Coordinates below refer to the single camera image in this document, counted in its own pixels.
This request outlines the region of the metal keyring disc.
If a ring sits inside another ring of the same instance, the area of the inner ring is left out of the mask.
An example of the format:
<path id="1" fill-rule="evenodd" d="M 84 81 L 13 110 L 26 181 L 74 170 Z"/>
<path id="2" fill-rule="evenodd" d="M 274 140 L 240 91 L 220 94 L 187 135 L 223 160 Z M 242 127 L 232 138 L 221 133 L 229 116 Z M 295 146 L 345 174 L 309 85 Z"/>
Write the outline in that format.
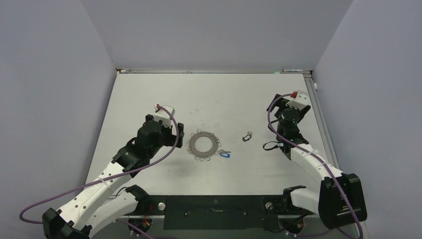
<path id="1" fill-rule="evenodd" d="M 220 154 L 221 141 L 213 132 L 199 128 L 190 134 L 185 143 L 188 154 L 196 161 L 210 161 Z"/>

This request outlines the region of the key with black tag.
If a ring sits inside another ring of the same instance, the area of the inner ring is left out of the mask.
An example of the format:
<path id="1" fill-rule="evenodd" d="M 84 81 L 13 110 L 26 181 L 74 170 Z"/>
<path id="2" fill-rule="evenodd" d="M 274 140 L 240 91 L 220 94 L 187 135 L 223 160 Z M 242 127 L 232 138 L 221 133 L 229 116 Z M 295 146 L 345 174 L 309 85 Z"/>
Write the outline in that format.
<path id="1" fill-rule="evenodd" d="M 247 134 L 246 134 L 246 136 L 244 136 L 242 138 L 242 141 L 247 142 L 247 141 L 249 141 L 252 138 L 252 136 L 253 136 L 253 132 L 248 131 Z"/>

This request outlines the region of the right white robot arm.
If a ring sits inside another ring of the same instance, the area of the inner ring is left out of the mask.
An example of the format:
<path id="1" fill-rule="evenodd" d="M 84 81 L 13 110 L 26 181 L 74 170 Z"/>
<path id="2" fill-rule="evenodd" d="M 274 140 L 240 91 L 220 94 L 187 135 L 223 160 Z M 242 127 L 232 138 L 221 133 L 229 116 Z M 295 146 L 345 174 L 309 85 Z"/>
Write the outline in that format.
<path id="1" fill-rule="evenodd" d="M 287 213 L 298 209 L 312 212 L 328 229 L 363 222 L 368 215 L 360 178 L 323 159 L 300 132 L 299 123 L 310 109 L 309 95 L 295 91 L 276 94 L 266 110 L 268 129 L 276 136 L 276 147 L 319 185 L 317 192 L 305 186 L 285 189 L 282 209 Z"/>

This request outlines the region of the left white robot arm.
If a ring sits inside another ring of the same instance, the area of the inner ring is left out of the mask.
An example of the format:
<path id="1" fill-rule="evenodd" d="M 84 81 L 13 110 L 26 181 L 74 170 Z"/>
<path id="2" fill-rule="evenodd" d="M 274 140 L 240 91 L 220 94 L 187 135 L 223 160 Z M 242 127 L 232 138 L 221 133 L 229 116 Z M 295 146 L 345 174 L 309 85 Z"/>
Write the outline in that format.
<path id="1" fill-rule="evenodd" d="M 83 189 L 74 199 L 58 209 L 48 209 L 42 216 L 43 230 L 48 239 L 89 239 L 119 217 L 143 214 L 150 208 L 148 193 L 137 185 L 127 187 L 115 199 L 107 199 L 123 184 L 132 180 L 138 169 L 164 146 L 181 148 L 184 125 L 177 124 L 179 135 L 172 134 L 170 118 L 147 115 L 146 121 L 113 157 L 97 177 L 98 183 Z"/>

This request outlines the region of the key with blue tag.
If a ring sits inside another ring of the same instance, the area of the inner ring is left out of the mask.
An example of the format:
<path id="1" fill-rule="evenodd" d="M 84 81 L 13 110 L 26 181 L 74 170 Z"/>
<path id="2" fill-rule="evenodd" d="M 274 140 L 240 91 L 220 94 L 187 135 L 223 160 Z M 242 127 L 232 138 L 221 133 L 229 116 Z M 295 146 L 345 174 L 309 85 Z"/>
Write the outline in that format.
<path id="1" fill-rule="evenodd" d="M 231 151 L 226 151 L 226 150 L 221 149 L 219 151 L 219 155 L 221 157 L 224 157 L 224 158 L 230 158 L 231 157 Z"/>

